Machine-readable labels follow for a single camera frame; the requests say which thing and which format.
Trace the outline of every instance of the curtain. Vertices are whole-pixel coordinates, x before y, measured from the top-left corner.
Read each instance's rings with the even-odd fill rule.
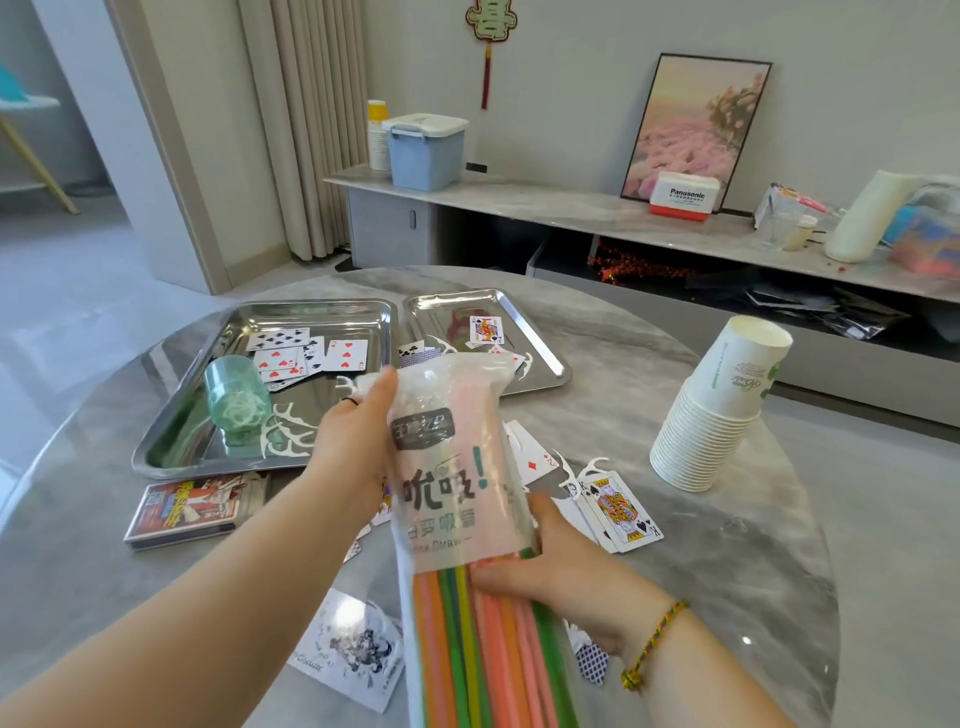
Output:
[[[240,0],[290,250],[349,245],[346,195],[324,177],[367,161],[359,1]]]

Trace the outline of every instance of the colorful braided bracelet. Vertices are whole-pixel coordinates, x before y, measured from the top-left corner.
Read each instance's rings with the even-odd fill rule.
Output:
[[[670,607],[670,610],[663,615],[663,619],[660,620],[660,624],[657,625],[657,629],[654,630],[650,639],[647,640],[647,644],[644,645],[640,656],[636,658],[636,664],[620,673],[620,680],[623,682],[623,687],[626,690],[636,692],[643,687],[643,678],[640,676],[640,668],[643,667],[643,661],[650,657],[650,653],[657,648],[657,645],[660,643],[660,638],[663,637],[663,631],[666,629],[666,625],[673,621],[674,617],[688,606],[690,606],[690,603],[686,601],[686,599],[683,599]]]

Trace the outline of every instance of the panasonic tissue box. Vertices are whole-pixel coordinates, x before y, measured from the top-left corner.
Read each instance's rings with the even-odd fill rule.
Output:
[[[660,172],[650,195],[650,211],[703,222],[713,212],[718,194],[720,181],[714,177]]]

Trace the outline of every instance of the framed picture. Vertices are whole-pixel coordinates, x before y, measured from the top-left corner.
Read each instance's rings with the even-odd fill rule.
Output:
[[[772,65],[661,54],[620,197],[648,202],[665,169],[719,180],[718,211]]]

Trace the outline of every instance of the metal tray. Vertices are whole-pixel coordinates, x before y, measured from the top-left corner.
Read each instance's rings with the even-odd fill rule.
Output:
[[[410,317],[414,339],[424,339],[428,346],[439,346],[433,339],[426,338],[436,336],[458,352],[482,351],[467,346],[470,316],[499,316],[503,320],[506,339],[504,349],[533,356],[529,372],[524,376],[523,368],[519,369],[514,381],[504,391],[505,395],[559,387],[570,381],[570,366],[551,351],[537,327],[503,291],[485,288],[415,296],[405,300],[403,307]]]
[[[393,363],[396,352],[396,306],[379,299],[267,301],[247,303],[228,313],[219,331],[190,365],[180,387],[160,410],[133,453],[135,470],[161,480],[183,480],[222,473],[266,471],[306,465],[312,446],[292,448],[297,456],[263,455],[260,433],[228,435],[210,421],[204,369],[218,356],[246,353],[252,333],[278,328],[310,328],[311,335],[330,339],[366,338],[368,372]],[[346,390],[336,389],[336,374],[322,373],[274,392],[274,405],[316,426]],[[285,422],[301,435],[310,427]]]

